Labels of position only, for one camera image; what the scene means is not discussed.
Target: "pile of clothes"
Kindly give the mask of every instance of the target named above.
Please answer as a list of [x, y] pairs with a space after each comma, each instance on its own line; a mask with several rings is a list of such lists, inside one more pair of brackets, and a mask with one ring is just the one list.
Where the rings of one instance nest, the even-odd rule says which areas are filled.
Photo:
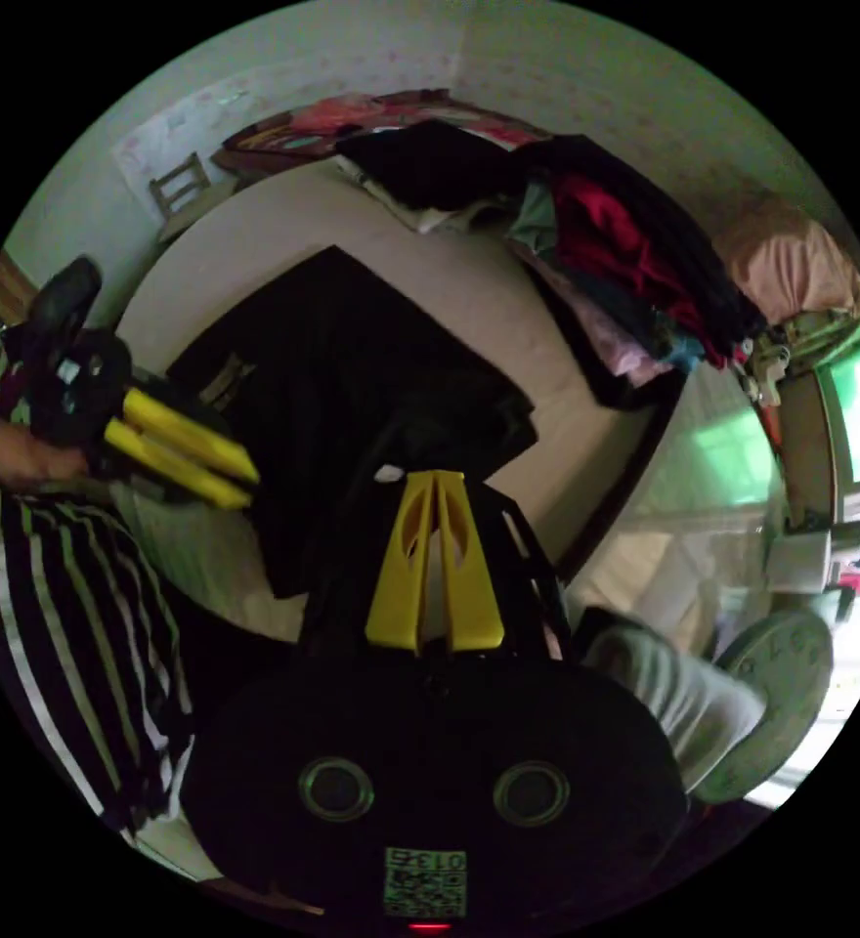
[[[507, 243], [548, 287], [548, 308], [601, 404], [644, 405], [631, 392], [660, 375], [743, 360], [746, 340], [766, 328], [690, 215], [587, 137], [509, 149], [428, 120], [335, 151], [361, 185], [404, 211], [509, 208]], [[571, 342], [572, 322], [585, 341]]]

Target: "patterned wallpaper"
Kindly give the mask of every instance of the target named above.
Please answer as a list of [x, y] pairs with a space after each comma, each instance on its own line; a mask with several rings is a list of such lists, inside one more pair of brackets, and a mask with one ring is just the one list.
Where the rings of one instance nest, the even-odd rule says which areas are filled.
[[452, 55], [401, 48], [343, 51], [251, 68], [155, 114], [120, 140], [112, 154], [131, 191], [161, 223], [148, 183], [191, 152], [199, 154], [209, 177], [218, 181], [223, 174], [209, 157], [247, 124], [353, 91], [383, 95], [408, 88], [448, 88], [455, 68]]

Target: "red clothing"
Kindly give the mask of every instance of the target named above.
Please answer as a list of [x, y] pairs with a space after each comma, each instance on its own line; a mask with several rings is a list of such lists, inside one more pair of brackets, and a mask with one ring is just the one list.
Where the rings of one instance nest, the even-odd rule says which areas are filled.
[[860, 596], [860, 572], [847, 569], [840, 575], [838, 586], [852, 586], [858, 596]]
[[[551, 180], [557, 218], [557, 254], [571, 267], [614, 279], [662, 310], [704, 346], [718, 368], [726, 359], [713, 347], [700, 311], [680, 278], [639, 230], [628, 209], [575, 174]], [[584, 224], [584, 214], [592, 224]]]

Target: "round stool top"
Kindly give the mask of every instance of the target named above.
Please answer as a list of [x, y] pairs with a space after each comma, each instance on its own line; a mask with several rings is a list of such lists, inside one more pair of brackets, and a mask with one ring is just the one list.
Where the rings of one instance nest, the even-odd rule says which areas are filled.
[[780, 612], [747, 629], [716, 665], [759, 691], [767, 706], [759, 725], [694, 790], [710, 804], [745, 797], [792, 757], [828, 693], [834, 644], [814, 613]]

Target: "wooden chair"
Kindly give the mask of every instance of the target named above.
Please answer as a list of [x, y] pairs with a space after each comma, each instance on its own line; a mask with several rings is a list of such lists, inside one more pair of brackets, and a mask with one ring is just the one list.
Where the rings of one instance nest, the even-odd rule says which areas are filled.
[[[192, 176], [189, 182], [167, 191], [172, 183], [187, 174]], [[198, 158], [198, 153], [191, 153], [184, 162], [165, 176], [150, 180], [150, 194], [166, 220], [157, 238], [159, 243], [167, 244], [179, 237], [198, 219], [225, 201], [235, 191], [236, 185], [237, 180], [227, 179], [213, 186]], [[187, 201], [177, 209], [176, 206], [184, 198]]]

